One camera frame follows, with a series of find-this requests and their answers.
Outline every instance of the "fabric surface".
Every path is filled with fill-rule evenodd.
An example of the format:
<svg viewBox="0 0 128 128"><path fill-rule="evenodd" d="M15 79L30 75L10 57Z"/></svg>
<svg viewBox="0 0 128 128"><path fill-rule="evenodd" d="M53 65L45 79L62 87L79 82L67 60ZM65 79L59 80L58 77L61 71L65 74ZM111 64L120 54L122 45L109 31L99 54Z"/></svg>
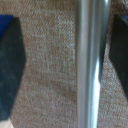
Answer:
<svg viewBox="0 0 128 128"><path fill-rule="evenodd" d="M111 3L98 128L127 128L127 101L108 58L114 14L127 14L127 1ZM0 13L20 18L27 56L14 128L76 128L75 1L1 0Z"/></svg>

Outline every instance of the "dark blue object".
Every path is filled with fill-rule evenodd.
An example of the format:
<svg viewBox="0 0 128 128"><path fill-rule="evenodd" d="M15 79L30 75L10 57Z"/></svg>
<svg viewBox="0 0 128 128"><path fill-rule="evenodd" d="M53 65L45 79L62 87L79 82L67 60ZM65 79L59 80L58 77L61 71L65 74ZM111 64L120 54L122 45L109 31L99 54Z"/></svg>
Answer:
<svg viewBox="0 0 128 128"><path fill-rule="evenodd" d="M123 17L115 16L109 57L128 100L128 16Z"/></svg>
<svg viewBox="0 0 128 128"><path fill-rule="evenodd" d="M0 38L14 19L13 15L0 15Z"/></svg>
<svg viewBox="0 0 128 128"><path fill-rule="evenodd" d="M128 22L128 16L122 16Z"/></svg>
<svg viewBox="0 0 128 128"><path fill-rule="evenodd" d="M26 62L19 18L0 15L0 121L11 115Z"/></svg>

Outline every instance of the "silver pole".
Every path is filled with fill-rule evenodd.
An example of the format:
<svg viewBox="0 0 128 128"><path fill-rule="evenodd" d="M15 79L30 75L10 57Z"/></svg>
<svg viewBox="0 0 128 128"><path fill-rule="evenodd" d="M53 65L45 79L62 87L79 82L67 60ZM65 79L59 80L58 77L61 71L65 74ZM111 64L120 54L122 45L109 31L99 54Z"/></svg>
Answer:
<svg viewBox="0 0 128 128"><path fill-rule="evenodd" d="M96 128L110 0L77 0L78 128Z"/></svg>

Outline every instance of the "metal pole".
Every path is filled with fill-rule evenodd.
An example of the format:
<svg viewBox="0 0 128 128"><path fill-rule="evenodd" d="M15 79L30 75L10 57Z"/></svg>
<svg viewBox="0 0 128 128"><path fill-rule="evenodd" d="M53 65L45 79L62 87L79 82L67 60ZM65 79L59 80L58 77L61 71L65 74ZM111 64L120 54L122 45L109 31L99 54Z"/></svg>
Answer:
<svg viewBox="0 0 128 128"><path fill-rule="evenodd" d="M96 128L110 0L77 0L78 128Z"/></svg>

